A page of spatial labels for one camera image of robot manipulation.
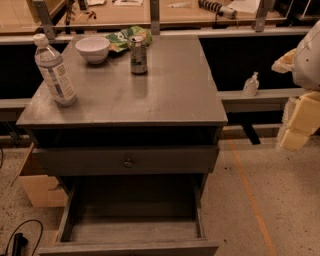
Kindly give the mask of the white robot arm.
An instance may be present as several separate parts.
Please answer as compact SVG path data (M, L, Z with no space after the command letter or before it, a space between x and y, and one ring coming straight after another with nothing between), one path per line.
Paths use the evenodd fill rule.
M299 150L320 128L320 21L271 69L282 74L291 72L293 82L304 89L298 98L287 101L277 137L280 147Z

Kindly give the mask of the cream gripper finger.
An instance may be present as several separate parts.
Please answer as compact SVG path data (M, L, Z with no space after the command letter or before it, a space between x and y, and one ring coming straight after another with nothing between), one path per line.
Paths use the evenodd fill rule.
M296 49L292 49L285 53L282 57L280 57L273 63L271 70L281 74L291 72L293 70L295 53Z
M319 128L320 92L306 91L285 104L277 143L283 149L299 150Z

